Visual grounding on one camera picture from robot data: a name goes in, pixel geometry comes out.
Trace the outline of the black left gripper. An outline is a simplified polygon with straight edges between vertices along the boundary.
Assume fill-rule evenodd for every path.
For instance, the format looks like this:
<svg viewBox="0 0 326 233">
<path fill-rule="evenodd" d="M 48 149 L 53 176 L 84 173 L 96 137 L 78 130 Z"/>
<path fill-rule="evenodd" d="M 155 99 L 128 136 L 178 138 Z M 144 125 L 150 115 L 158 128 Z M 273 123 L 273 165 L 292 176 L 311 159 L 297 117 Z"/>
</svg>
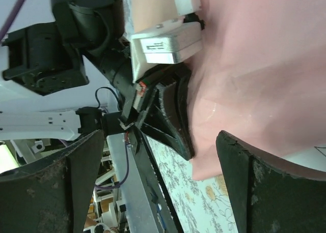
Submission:
<svg viewBox="0 0 326 233">
<path fill-rule="evenodd" d="M 190 70 L 159 64 L 133 81 L 131 58 L 125 53 L 107 49 L 101 54 L 84 54 L 122 96 L 117 118 L 122 130 L 136 126 L 174 149 L 184 160 L 193 158 L 187 115 Z"/>
</svg>

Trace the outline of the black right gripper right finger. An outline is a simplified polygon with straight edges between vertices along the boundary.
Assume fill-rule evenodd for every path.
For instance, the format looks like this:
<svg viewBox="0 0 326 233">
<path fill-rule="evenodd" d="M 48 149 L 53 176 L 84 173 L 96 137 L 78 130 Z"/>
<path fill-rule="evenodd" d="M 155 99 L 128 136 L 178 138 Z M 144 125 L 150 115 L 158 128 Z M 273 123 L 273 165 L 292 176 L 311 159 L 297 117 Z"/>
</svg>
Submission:
<svg viewBox="0 0 326 233">
<path fill-rule="evenodd" d="M 325 172 L 221 131 L 216 150 L 238 232 L 325 232 Z"/>
</svg>

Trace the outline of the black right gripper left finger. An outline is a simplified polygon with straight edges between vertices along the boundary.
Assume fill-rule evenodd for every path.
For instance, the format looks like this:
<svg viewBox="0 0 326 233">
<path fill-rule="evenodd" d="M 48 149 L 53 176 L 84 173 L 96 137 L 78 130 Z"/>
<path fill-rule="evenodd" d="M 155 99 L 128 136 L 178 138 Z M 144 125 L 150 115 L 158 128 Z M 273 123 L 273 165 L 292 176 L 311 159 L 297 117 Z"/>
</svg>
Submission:
<svg viewBox="0 0 326 233">
<path fill-rule="evenodd" d="M 1 173 L 1 232 L 82 232 L 104 147 L 94 131 Z"/>
</svg>

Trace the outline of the pink wrapping paper sheet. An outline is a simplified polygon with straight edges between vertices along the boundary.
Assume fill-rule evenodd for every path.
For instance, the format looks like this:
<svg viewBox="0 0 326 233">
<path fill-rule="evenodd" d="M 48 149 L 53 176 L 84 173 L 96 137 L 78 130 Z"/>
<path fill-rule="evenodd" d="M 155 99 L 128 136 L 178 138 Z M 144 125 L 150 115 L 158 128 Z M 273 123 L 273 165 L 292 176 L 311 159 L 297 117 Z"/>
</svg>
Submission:
<svg viewBox="0 0 326 233">
<path fill-rule="evenodd" d="M 325 144 L 325 0 L 201 0 L 190 61 L 193 179 L 221 174 L 225 130 L 277 156 Z"/>
</svg>

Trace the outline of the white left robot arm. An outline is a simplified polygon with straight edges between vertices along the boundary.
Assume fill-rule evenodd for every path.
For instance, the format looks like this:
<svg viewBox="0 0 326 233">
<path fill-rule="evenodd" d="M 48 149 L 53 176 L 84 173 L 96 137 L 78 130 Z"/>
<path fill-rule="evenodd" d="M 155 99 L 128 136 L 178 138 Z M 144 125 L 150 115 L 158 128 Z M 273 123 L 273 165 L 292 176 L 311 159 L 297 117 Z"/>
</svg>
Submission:
<svg viewBox="0 0 326 233">
<path fill-rule="evenodd" d="M 190 69 L 183 63 L 160 64 L 132 80 L 129 45 L 122 42 L 122 0 L 51 0 L 51 6 L 54 22 L 9 33 L 3 78 L 47 96 L 88 84 L 87 58 L 117 89 L 118 112 L 79 109 L 79 132 L 137 129 L 190 160 L 195 154 L 186 111 Z"/>
</svg>

